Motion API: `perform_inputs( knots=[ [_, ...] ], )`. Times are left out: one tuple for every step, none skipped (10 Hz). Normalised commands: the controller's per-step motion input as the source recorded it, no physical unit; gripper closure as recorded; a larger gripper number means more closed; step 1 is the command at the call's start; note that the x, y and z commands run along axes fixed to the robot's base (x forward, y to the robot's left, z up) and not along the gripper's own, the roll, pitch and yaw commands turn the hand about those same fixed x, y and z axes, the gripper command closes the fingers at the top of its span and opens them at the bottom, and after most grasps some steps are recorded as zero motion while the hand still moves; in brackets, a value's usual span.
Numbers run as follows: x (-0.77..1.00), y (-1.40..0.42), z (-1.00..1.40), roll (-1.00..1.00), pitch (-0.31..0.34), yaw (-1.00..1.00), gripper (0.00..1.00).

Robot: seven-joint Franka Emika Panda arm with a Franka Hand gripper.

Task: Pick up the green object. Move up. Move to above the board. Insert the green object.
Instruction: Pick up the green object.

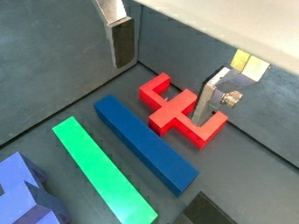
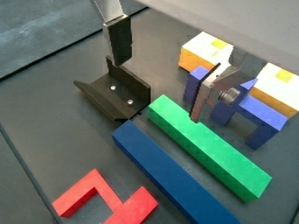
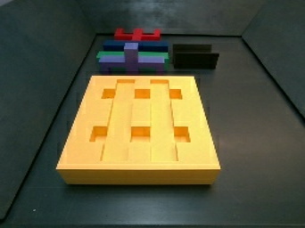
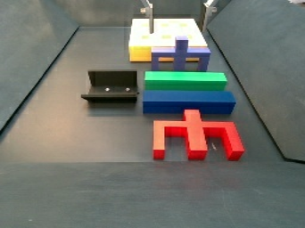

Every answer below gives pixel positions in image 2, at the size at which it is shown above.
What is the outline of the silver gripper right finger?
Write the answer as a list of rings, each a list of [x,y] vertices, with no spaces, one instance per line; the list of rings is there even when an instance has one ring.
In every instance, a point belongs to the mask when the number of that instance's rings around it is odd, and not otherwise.
[[[240,96],[238,85],[254,80],[256,76],[258,69],[248,63],[243,63],[240,67],[223,67],[218,63],[203,76],[203,80],[196,88],[190,112],[191,120],[194,122],[200,120],[207,104],[212,107],[218,102],[231,105]]]

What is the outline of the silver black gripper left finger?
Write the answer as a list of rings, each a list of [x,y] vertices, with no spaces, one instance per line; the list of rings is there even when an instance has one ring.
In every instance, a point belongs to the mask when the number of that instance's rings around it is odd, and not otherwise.
[[[90,0],[103,20],[110,55],[116,67],[132,58],[131,17],[124,13],[119,0]]]

